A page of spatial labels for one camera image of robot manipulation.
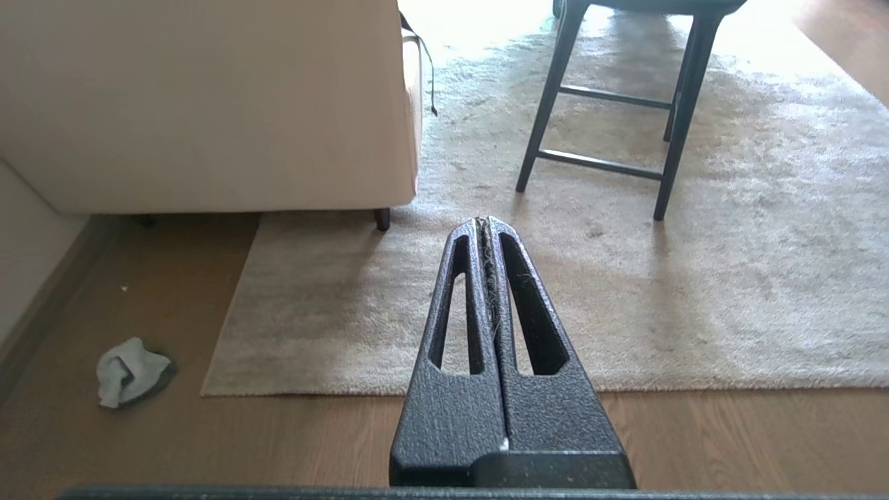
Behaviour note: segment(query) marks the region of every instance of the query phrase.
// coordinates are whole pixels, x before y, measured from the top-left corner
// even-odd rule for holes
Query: sofa leg
[[[153,228],[155,227],[155,217],[154,215],[147,214],[139,214],[132,215],[132,219],[136,221],[137,224],[142,226],[143,228]]]
[[[391,210],[388,208],[374,208],[373,218],[377,220],[377,229],[384,231],[388,229],[388,220]]]

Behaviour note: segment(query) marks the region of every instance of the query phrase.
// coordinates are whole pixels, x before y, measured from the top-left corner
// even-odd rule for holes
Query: white wall
[[[0,342],[88,218],[56,213],[0,158]]]

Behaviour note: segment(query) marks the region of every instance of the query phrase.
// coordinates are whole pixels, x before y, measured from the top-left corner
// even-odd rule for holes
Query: gray cloth
[[[145,350],[142,340],[133,337],[99,358],[99,404],[117,408],[150,391],[171,361]]]

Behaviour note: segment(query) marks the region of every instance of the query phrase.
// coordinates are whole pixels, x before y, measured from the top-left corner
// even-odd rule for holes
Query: black plastic attachment
[[[709,493],[616,489],[293,488],[105,486],[72,489],[60,500],[889,500],[889,496]]]
[[[466,273],[470,375],[441,370],[453,280]],[[509,291],[533,375],[519,373]],[[393,486],[635,488],[626,453],[515,230],[472,219],[448,238],[389,462]]]

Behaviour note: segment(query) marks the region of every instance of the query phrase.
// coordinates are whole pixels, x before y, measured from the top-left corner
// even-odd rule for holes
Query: beige sofa
[[[0,157],[62,212],[416,192],[420,48],[396,0],[5,0],[0,75]]]

